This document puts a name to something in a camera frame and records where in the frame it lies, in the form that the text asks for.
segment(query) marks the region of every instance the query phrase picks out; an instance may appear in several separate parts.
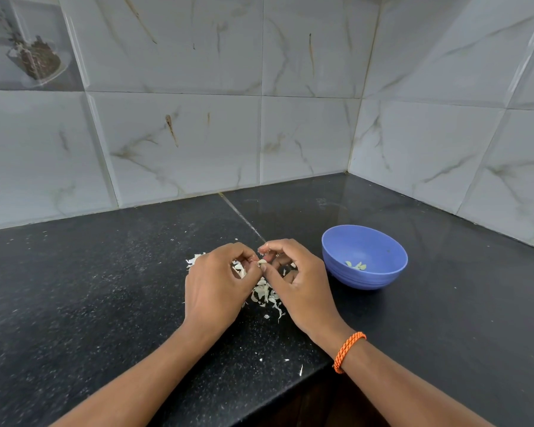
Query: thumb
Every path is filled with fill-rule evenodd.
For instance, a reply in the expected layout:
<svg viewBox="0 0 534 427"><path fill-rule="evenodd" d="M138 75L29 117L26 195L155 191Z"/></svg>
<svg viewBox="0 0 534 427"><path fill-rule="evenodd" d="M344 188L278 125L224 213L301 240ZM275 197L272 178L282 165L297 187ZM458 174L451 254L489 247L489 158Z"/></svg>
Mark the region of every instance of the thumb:
<svg viewBox="0 0 534 427"><path fill-rule="evenodd" d="M283 280L279 272L271 264L261 264L263 275L280 297L285 297L289 290L289 284Z"/></svg>
<svg viewBox="0 0 534 427"><path fill-rule="evenodd" d="M255 287L259 279L261 278L261 268L257 266L256 261L249 263L249 269L244 278L241 279L240 283L245 288L247 295L251 292L251 289Z"/></svg>

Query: person's left arm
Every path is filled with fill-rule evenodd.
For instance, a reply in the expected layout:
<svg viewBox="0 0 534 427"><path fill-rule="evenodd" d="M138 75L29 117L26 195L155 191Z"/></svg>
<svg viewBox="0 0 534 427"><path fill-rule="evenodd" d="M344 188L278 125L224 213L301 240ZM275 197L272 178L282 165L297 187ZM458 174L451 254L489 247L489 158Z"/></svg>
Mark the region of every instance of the person's left arm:
<svg viewBox="0 0 534 427"><path fill-rule="evenodd" d="M236 259L247 275L232 270ZM109 382L52 425L145 426L178 382L235 321L262 276L242 243L200 256L185 280L185 320L156 351Z"/></svg>

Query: cup image on tile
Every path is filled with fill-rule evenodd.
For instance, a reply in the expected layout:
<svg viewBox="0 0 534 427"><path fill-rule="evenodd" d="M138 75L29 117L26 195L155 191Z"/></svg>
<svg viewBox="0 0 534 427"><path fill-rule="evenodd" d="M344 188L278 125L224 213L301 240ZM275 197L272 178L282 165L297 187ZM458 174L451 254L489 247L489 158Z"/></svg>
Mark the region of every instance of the cup image on tile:
<svg viewBox="0 0 534 427"><path fill-rule="evenodd" d="M0 0L0 89L83 90L57 0Z"/></svg>

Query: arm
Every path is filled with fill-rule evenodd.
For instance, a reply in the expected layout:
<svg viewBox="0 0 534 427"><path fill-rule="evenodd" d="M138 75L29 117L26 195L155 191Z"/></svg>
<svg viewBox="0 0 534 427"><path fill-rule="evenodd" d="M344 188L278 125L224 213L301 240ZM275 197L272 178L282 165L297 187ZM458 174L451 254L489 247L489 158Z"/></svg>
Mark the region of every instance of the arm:
<svg viewBox="0 0 534 427"><path fill-rule="evenodd" d="M268 241L259 252L273 261L261 268L295 324L334 359L355 330L336 310L324 262L294 240ZM281 277L279 266L290 262L298 272ZM342 369L392 427L491 426L363 339L350 348Z"/></svg>
<svg viewBox="0 0 534 427"><path fill-rule="evenodd" d="M232 271L239 260L243 279ZM242 243L200 256L185 281L185 320L162 346L53 424L145 426L178 382L231 325L261 278L258 258Z"/></svg>

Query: hand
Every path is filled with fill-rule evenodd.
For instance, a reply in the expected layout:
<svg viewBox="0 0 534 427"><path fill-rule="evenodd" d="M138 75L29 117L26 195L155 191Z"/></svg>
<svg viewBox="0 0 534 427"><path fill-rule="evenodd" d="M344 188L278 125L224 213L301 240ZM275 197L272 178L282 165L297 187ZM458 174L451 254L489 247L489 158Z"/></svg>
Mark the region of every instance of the hand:
<svg viewBox="0 0 534 427"><path fill-rule="evenodd" d="M247 272L243 279L233 270L233 260L240 261ZM185 280L184 323L219 338L261 278L258 260L242 243L226 244L198 257Z"/></svg>
<svg viewBox="0 0 534 427"><path fill-rule="evenodd" d="M325 263L295 240L268 241L258 251L273 262L262 264L261 269L295 324L334 358L354 330L336 309ZM291 262L298 271L281 277L278 268Z"/></svg>

